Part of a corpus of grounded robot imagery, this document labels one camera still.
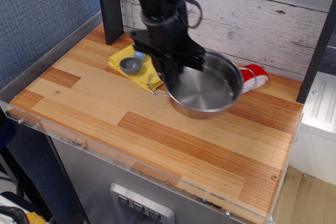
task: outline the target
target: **black metal post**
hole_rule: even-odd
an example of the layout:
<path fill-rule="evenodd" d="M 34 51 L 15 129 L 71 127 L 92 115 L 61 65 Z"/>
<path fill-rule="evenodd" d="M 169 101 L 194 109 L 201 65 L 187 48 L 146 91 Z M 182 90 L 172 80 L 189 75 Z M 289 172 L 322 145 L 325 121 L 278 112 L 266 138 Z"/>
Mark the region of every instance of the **black metal post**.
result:
<path fill-rule="evenodd" d="M 316 73 L 319 69 L 320 63 L 322 61 L 322 57 L 324 51 L 328 45 L 329 39 L 332 35 L 333 29 L 336 24 L 336 0 L 333 0 L 329 9 L 329 13 L 327 15 L 326 21 L 324 23 L 321 36 L 319 41 L 317 42 L 315 52 L 313 57 L 311 58 L 305 79 L 301 85 L 301 89 L 297 98 L 297 102 L 305 103 L 307 96 L 309 94 L 310 88 L 314 82 Z"/>
<path fill-rule="evenodd" d="M 120 0 L 100 0 L 106 44 L 112 44 L 123 33 Z"/>

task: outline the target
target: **control panel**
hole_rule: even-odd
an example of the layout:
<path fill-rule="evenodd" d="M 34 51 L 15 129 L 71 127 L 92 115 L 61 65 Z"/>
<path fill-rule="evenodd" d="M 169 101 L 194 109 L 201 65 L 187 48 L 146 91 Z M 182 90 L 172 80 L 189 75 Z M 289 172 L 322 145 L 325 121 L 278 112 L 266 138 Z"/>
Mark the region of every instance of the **control panel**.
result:
<path fill-rule="evenodd" d="M 175 224 L 175 213 L 170 208 L 138 194 L 117 183 L 112 183 L 110 188 L 113 203 L 130 207 L 142 213 L 158 223 Z"/>

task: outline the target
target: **yellow cloth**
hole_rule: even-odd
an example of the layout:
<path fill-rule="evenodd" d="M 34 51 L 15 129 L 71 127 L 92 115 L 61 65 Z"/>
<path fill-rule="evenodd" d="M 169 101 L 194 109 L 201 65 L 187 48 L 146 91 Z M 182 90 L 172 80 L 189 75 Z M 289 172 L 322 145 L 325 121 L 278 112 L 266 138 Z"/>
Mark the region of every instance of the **yellow cloth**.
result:
<path fill-rule="evenodd" d="M 108 65 L 150 92 L 150 89 L 148 88 L 148 78 L 151 76 L 151 74 L 156 73 L 156 70 L 149 55 L 146 55 L 145 58 L 142 60 L 142 68 L 137 74 L 126 74 L 119 67 L 119 62 L 123 58 L 134 57 L 134 52 L 135 50 L 133 48 L 133 45 L 130 45 L 120 50 L 116 54 L 110 56 Z M 150 83 L 151 89 L 155 91 L 159 86 L 162 85 L 162 83 L 163 81 L 160 79 L 160 77 L 153 76 Z"/>
<path fill-rule="evenodd" d="M 35 212 L 28 212 L 26 216 L 29 220 L 29 224 L 46 224 L 46 221 Z"/>

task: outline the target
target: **wooden table top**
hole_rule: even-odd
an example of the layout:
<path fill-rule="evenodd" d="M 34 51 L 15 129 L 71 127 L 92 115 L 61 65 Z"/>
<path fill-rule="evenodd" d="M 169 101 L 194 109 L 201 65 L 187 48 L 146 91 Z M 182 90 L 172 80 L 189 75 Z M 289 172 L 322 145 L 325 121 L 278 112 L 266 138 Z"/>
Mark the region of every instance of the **wooden table top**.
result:
<path fill-rule="evenodd" d="M 108 67 L 108 57 L 131 43 L 122 35 L 106 45 L 98 26 L 11 101 L 19 108 L 12 115 L 38 123 L 51 136 L 114 155 L 209 207 L 263 223 L 300 120 L 301 83 L 270 74 L 223 115 L 191 119 L 175 111 L 169 98 Z"/>

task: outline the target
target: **whitewashed wood wall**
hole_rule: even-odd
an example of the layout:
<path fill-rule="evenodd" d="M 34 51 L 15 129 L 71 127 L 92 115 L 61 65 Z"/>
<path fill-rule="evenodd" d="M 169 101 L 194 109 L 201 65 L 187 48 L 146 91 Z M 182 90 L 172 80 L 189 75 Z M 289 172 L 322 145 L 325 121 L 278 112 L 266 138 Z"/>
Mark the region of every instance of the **whitewashed wood wall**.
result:
<path fill-rule="evenodd" d="M 120 0 L 124 30 L 143 29 L 138 0 Z M 190 36 L 236 64 L 302 81 L 332 0 L 196 0 L 203 20 Z M 188 5 L 189 21 L 198 9 Z"/>

